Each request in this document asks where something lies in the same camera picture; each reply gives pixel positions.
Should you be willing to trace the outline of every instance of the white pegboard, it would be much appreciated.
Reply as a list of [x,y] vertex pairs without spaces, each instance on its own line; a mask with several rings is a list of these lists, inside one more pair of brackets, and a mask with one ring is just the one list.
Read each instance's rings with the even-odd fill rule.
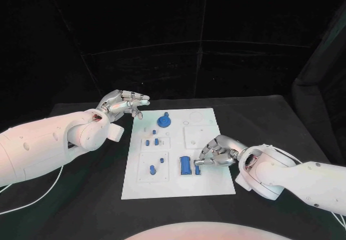
[[[211,108],[141,111],[133,118],[120,199],[168,198],[234,194],[227,167],[200,166],[194,174],[193,160],[201,148],[220,134]],[[157,119],[168,113],[171,124],[161,128]],[[159,163],[159,156],[167,159]],[[190,157],[191,175],[180,174],[180,157]],[[149,174],[154,165],[155,174]]]

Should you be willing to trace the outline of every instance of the black tablecloth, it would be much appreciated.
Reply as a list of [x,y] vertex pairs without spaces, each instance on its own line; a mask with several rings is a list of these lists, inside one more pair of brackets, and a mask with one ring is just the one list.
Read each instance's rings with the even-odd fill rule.
[[[84,111],[96,103],[57,104],[50,116]],[[283,98],[263,97],[155,100],[141,110],[213,108],[220,134],[244,145],[270,144],[302,162],[328,160]],[[161,225],[207,221],[269,231],[293,240],[338,240],[344,230],[330,212],[305,205],[283,190],[275,201],[246,191],[236,183],[234,195],[120,200],[132,118],[119,142],[79,156],[64,167],[46,197],[30,207],[0,215],[1,239],[123,239]],[[231,178],[237,167],[229,168]],[[15,208],[46,192],[58,170],[15,183],[0,196],[0,211]]]

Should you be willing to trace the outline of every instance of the blue knob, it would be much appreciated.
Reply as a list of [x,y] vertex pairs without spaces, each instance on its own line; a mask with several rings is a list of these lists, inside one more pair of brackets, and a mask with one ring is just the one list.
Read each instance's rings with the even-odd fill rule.
[[171,124],[171,119],[168,117],[168,113],[165,112],[162,116],[158,117],[157,119],[157,125],[161,128],[165,128]]
[[151,175],[155,175],[157,171],[155,171],[155,167],[154,165],[149,166],[149,174]]

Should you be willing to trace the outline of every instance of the white panel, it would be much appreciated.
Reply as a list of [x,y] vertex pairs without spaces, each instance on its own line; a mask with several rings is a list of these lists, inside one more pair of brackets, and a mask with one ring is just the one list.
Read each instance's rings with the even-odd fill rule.
[[[161,128],[157,119],[164,112],[168,113],[171,124]],[[136,118],[132,120],[120,199],[234,194],[227,167],[204,165],[200,166],[200,175],[194,174],[193,160],[197,159],[204,145],[219,134],[211,108],[142,111],[142,120]],[[154,138],[164,141],[164,145],[155,146]],[[195,144],[187,148],[185,143],[191,141]],[[161,165],[158,158],[162,153],[168,155],[165,165]],[[181,156],[190,157],[191,175],[180,175]],[[155,166],[154,175],[149,174],[149,165]]]

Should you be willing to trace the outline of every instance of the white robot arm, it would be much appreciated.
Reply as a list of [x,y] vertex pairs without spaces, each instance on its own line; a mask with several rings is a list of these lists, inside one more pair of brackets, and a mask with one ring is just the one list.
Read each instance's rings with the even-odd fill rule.
[[106,139],[118,142],[123,129],[112,124],[149,97],[115,90],[96,108],[21,124],[0,134],[0,187],[33,179],[96,150]]
[[[211,151],[213,157],[204,158]],[[237,161],[236,183],[275,200],[283,189],[315,208],[346,216],[346,167],[298,161],[269,145],[246,147],[219,135],[201,150],[195,165],[230,166]]]

